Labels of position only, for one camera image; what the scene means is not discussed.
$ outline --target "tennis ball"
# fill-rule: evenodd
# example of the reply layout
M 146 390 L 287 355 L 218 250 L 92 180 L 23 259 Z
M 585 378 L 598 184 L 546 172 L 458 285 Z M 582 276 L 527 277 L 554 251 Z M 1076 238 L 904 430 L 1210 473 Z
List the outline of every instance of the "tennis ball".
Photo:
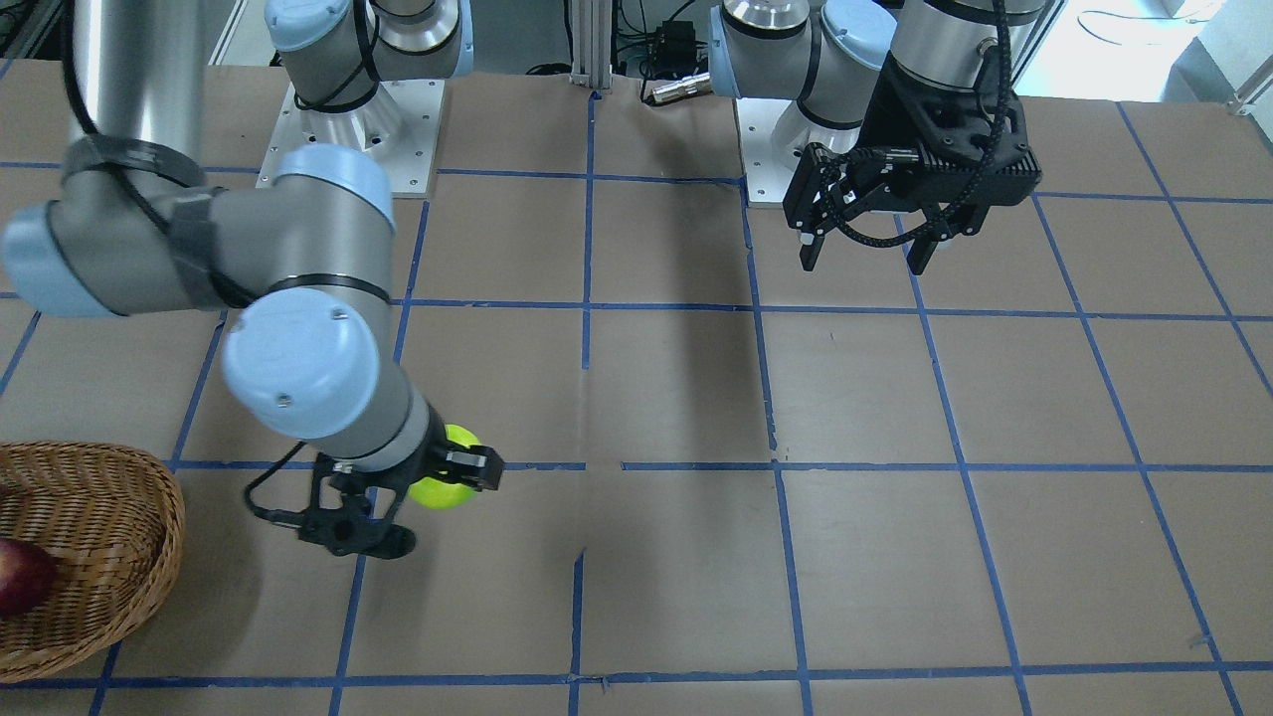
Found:
M 460 426 L 447 426 L 447 440 L 465 447 L 481 443 L 477 436 Z M 449 510 L 468 502 L 468 498 L 474 496 L 474 488 L 444 483 L 425 475 L 407 488 L 406 494 L 429 510 Z

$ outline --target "white mounting plate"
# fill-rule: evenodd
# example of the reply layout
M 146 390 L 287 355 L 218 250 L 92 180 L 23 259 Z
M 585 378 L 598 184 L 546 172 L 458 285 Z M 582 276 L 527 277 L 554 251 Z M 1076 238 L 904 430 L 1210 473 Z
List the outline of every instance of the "white mounting plate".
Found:
M 751 206 L 780 208 L 787 185 L 792 182 L 794 172 L 774 154 L 771 141 L 778 117 L 791 103 L 791 99 L 754 98 L 736 102 L 738 144 L 742 149 L 742 168 L 747 175 L 747 203 Z
M 404 130 L 396 141 L 373 147 L 365 154 L 390 175 L 390 187 L 397 199 L 428 199 L 444 88 L 446 82 L 440 79 L 395 80 L 382 87 L 402 108 Z M 288 152 L 309 141 L 302 129 L 294 94 L 289 84 L 283 96 L 279 121 L 274 125 L 270 145 L 261 161 L 261 173 L 256 177 L 257 189 L 270 186 Z

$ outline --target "brown basket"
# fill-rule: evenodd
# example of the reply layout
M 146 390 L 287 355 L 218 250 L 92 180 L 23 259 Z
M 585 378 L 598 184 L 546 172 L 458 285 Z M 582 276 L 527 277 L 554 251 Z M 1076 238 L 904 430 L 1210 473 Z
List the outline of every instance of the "brown basket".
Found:
M 57 558 L 48 601 L 0 619 L 0 683 L 47 677 L 120 641 L 177 581 L 186 510 L 151 455 L 99 443 L 0 445 L 0 536 Z

